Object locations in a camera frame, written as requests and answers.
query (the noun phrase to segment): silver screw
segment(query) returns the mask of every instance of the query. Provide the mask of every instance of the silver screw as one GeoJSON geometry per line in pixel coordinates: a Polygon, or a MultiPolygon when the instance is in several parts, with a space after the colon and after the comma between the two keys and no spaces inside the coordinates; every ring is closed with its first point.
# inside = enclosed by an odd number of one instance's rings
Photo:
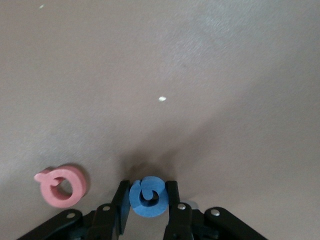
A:
{"type": "Polygon", "coordinates": [[[179,203],[178,204],[178,209],[185,210],[186,209],[186,205],[184,205],[183,203],[179,203]]]}
{"type": "Polygon", "coordinates": [[[102,208],[102,210],[103,210],[103,211],[109,211],[109,210],[110,210],[110,206],[104,206],[104,207],[102,208]]]}
{"type": "Polygon", "coordinates": [[[75,215],[76,215],[76,214],[72,212],[72,213],[69,213],[69,214],[66,216],[66,218],[67,218],[67,219],[72,219],[72,218],[75,217],[75,215]]]}
{"type": "Polygon", "coordinates": [[[217,209],[211,209],[211,214],[216,217],[220,216],[220,212],[217,209]]]}

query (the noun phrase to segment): white spot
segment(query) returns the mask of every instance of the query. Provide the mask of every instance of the white spot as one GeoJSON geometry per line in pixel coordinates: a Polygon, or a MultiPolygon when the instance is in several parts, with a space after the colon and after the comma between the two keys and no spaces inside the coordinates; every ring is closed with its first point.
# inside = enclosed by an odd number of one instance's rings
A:
{"type": "Polygon", "coordinates": [[[164,102],[167,98],[165,96],[159,97],[159,102],[164,102]]]}

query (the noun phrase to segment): pink foam ring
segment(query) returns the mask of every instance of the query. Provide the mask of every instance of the pink foam ring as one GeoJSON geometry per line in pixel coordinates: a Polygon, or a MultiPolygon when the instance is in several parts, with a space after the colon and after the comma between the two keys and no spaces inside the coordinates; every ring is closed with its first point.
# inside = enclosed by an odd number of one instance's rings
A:
{"type": "Polygon", "coordinates": [[[34,176],[40,182],[40,190],[44,200],[56,208],[69,208],[75,205],[85,195],[87,182],[82,172],[74,166],[65,165],[54,170],[43,170],[34,176]],[[68,180],[72,187],[71,196],[62,194],[58,185],[68,180]]]}

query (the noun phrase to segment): gray surface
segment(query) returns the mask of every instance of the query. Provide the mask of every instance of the gray surface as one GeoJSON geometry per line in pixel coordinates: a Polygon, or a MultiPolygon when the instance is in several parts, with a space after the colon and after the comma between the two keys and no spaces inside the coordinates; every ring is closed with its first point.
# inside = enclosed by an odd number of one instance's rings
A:
{"type": "MultiPolygon", "coordinates": [[[[270,240],[319,239],[319,37],[318,0],[1,1],[0,239],[60,211],[33,176],[67,163],[84,213],[158,175],[270,240]]],[[[167,214],[121,239],[162,239],[167,214]]]]}

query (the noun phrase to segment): blue foam ring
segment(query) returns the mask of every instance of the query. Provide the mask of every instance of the blue foam ring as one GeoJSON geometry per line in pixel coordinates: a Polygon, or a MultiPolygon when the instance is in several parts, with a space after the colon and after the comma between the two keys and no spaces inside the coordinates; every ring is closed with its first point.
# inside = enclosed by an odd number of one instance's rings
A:
{"type": "Polygon", "coordinates": [[[146,218],[157,217],[166,211],[169,204],[165,182],[157,176],[137,180],[130,189],[129,200],[136,214],[146,218]],[[158,194],[156,200],[153,199],[154,192],[158,194]]]}

